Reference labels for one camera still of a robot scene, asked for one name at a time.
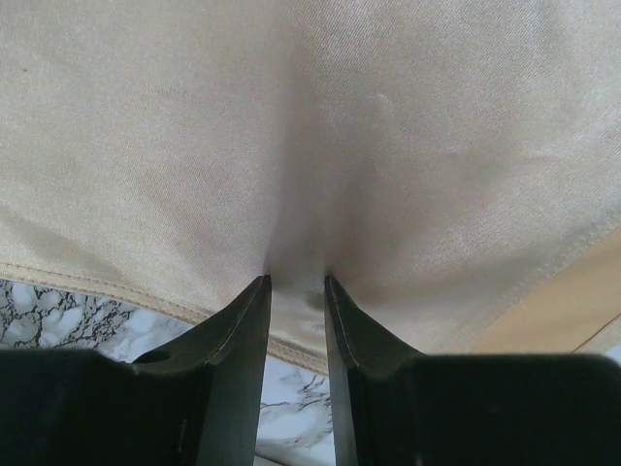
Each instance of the marble surface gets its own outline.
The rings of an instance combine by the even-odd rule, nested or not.
[[[0,348],[93,348],[132,361],[189,328],[107,298],[0,281]],[[268,357],[256,451],[257,466],[334,464],[326,378]]]

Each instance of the tan surface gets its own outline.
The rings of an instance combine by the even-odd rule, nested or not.
[[[618,229],[509,309],[474,342],[471,352],[606,351],[621,343],[621,334],[610,329],[605,338],[600,333],[620,315]]]
[[[330,271],[408,343],[464,350],[619,225],[618,18],[2,2],[0,275],[198,322],[269,272],[271,353],[323,370]]]

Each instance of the beige garment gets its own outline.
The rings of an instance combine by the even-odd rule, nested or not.
[[[0,274],[198,322],[269,272],[323,370],[329,271],[464,350],[620,223],[619,10],[2,2]]]
[[[621,343],[621,228],[509,309],[473,352],[604,352]]]

